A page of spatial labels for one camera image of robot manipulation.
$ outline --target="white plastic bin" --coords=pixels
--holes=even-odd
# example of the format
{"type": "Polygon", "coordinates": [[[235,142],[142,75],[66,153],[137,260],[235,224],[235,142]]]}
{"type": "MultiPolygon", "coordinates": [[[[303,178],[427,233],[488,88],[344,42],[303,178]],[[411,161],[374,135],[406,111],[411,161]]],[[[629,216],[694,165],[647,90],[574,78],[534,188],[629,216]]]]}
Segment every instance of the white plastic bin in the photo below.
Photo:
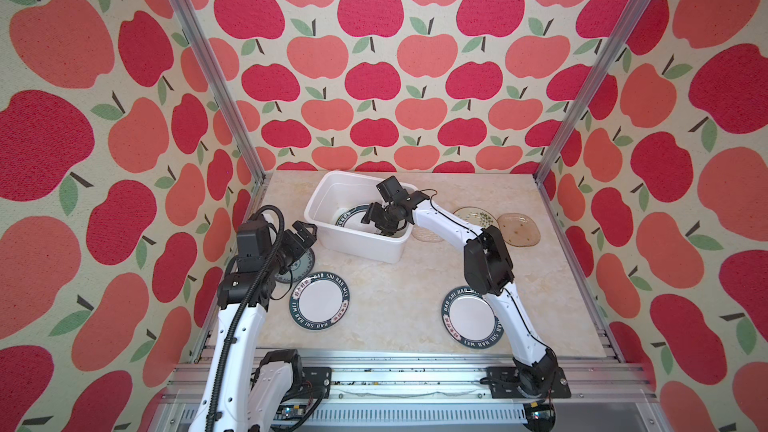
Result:
{"type": "MultiPolygon", "coordinates": [[[[325,174],[304,209],[304,220],[317,225],[317,238],[323,247],[389,264],[400,260],[406,240],[411,236],[411,224],[399,237],[385,237],[334,225],[338,217],[352,207],[381,202],[381,194],[376,188],[381,180],[341,171],[325,174]]],[[[411,184],[401,185],[408,192],[416,191],[411,184]]]]}

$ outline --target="apple print fabric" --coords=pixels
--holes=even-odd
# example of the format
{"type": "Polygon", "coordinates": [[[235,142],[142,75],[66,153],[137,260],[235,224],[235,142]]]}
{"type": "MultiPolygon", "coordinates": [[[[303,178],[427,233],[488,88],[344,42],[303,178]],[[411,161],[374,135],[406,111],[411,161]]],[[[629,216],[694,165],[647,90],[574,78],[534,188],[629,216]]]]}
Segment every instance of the apple print fabric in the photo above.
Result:
{"type": "MultiPolygon", "coordinates": [[[[0,6],[0,431],[144,432],[251,172],[168,0],[0,6]]],[[[234,78],[239,53],[210,44],[234,78]]]]}
{"type": "Polygon", "coordinates": [[[677,432],[768,430],[766,24],[768,0],[651,0],[544,181],[677,432]]]}
{"type": "MultiPolygon", "coordinates": [[[[260,118],[250,139],[268,173],[532,173],[626,3],[210,0],[197,14],[239,56],[225,79],[260,118]]],[[[658,42],[661,13],[635,53],[658,42]]],[[[607,78],[596,116],[617,94],[607,78]]]]}

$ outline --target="apple pattern wallpaper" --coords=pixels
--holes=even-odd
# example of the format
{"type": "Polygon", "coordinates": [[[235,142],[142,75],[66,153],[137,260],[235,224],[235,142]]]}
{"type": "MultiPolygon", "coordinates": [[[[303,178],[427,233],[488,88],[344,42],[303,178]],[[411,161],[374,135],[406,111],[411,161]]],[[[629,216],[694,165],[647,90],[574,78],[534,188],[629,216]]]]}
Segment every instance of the apple pattern wallpaper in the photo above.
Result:
{"type": "MultiPolygon", "coordinates": [[[[268,172],[532,173],[626,3],[210,0],[195,8],[268,172]]],[[[638,34],[634,53],[659,38],[658,27],[638,34]]],[[[184,74],[206,90],[193,57],[184,74]]],[[[609,77],[595,113],[617,98],[609,77]]]]}
{"type": "Polygon", "coordinates": [[[253,181],[166,3],[0,0],[2,432],[146,430],[214,298],[253,181]]]}
{"type": "Polygon", "coordinates": [[[651,0],[545,182],[676,432],[768,430],[766,30],[768,0],[651,0]]]}

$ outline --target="white container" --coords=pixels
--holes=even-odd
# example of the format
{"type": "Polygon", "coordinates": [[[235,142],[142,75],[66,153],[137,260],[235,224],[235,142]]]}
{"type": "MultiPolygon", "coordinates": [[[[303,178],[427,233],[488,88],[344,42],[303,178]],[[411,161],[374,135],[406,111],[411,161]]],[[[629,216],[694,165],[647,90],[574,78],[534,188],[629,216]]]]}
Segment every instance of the white container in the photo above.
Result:
{"type": "MultiPolygon", "coordinates": [[[[304,209],[304,220],[317,225],[317,238],[323,247],[389,264],[400,260],[406,241],[411,236],[411,224],[399,237],[385,237],[334,225],[338,217],[352,207],[381,202],[381,194],[376,188],[381,180],[341,171],[325,174],[304,209]]],[[[417,190],[411,184],[401,185],[408,193],[417,190]]]]}

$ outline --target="beige table surface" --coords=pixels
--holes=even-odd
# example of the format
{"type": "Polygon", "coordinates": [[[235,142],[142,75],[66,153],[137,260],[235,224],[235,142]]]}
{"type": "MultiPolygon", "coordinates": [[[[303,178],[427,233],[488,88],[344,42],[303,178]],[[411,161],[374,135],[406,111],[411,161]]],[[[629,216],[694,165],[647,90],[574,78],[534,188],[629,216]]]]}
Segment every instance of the beige table surface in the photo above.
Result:
{"type": "MultiPolygon", "coordinates": [[[[304,220],[304,207],[326,172],[276,171],[263,204],[283,211],[286,227],[304,220]]],[[[388,173],[365,173],[386,178],[388,173]]],[[[495,217],[521,212],[538,225],[542,240],[528,248],[507,246],[514,280],[536,331],[560,357],[605,357],[597,332],[558,242],[531,176],[513,174],[433,174],[398,172],[400,182],[438,190],[435,203],[453,211],[484,208],[495,217]]],[[[447,242],[426,243],[413,237],[397,264],[385,264],[313,247],[313,272],[333,272],[350,286],[350,308],[323,331],[300,327],[290,316],[289,296],[270,301],[260,347],[335,350],[408,351],[419,353],[509,354],[509,341],[483,350],[454,341],[442,324],[446,294],[465,285],[463,256],[447,242]]],[[[274,297],[286,290],[277,284],[274,297]]]]}

